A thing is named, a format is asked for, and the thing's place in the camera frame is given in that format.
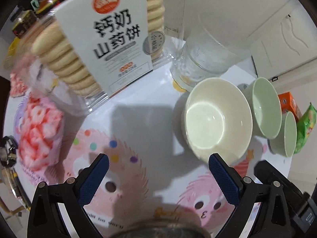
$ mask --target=cabinet door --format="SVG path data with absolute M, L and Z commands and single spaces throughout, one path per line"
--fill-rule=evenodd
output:
M 272 79 L 317 58 L 317 28 L 300 5 L 251 45 L 259 77 Z

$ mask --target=green snack bag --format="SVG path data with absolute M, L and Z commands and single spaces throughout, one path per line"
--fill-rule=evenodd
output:
M 294 154 L 301 151 L 316 123 L 317 111 L 310 103 L 307 111 L 297 123 L 297 140 Z

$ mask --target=orange box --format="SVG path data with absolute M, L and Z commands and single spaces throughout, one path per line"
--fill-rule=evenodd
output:
M 296 122 L 302 117 L 302 113 L 299 110 L 292 94 L 290 92 L 286 92 L 283 94 L 278 95 L 280 99 L 282 113 L 286 113 L 291 111 L 295 117 Z

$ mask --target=white table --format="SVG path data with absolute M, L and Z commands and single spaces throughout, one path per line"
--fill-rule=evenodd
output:
M 134 221 L 167 216 L 201 223 L 216 234 L 232 211 L 232 206 L 219 196 L 219 188 L 207 165 L 193 155 L 183 140 L 180 113 L 188 94 L 174 88 L 170 66 L 145 75 L 86 118 L 66 116 L 65 138 L 57 166 L 60 182 L 69 176 L 76 177 L 99 152 L 105 152 L 110 158 L 109 172 L 91 205 L 85 206 L 105 237 Z M 254 80 L 237 66 L 222 78 L 235 85 Z M 22 99 L 9 99 L 4 135 L 13 134 L 15 112 Z M 251 139 L 237 169 L 240 172 L 247 169 L 247 175 L 255 179 L 254 165 L 264 159 L 287 177 L 291 158 L 272 154 L 267 140 L 259 137 Z M 26 179 L 19 163 L 15 169 L 27 195 L 33 198 L 36 187 Z M 115 184 L 115 192 L 107 190 L 108 182 Z M 197 201 L 203 201 L 204 206 L 195 209 Z M 216 201 L 222 203 L 219 208 L 222 210 L 213 209 Z M 258 205 L 241 237 L 247 236 L 257 209 Z M 64 206 L 61 212 L 70 234 L 76 237 Z

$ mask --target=printed label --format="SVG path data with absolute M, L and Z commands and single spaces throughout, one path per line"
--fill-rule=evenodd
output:
M 120 0 L 94 0 L 93 7 L 100 14 L 109 13 L 118 6 L 119 2 Z
M 165 36 L 163 32 L 154 31 L 149 34 L 148 38 L 143 43 L 143 51 L 147 55 L 151 55 L 161 49 L 165 42 Z
M 149 53 L 143 51 L 148 39 L 146 0 L 67 0 L 55 16 L 107 94 L 153 69 Z

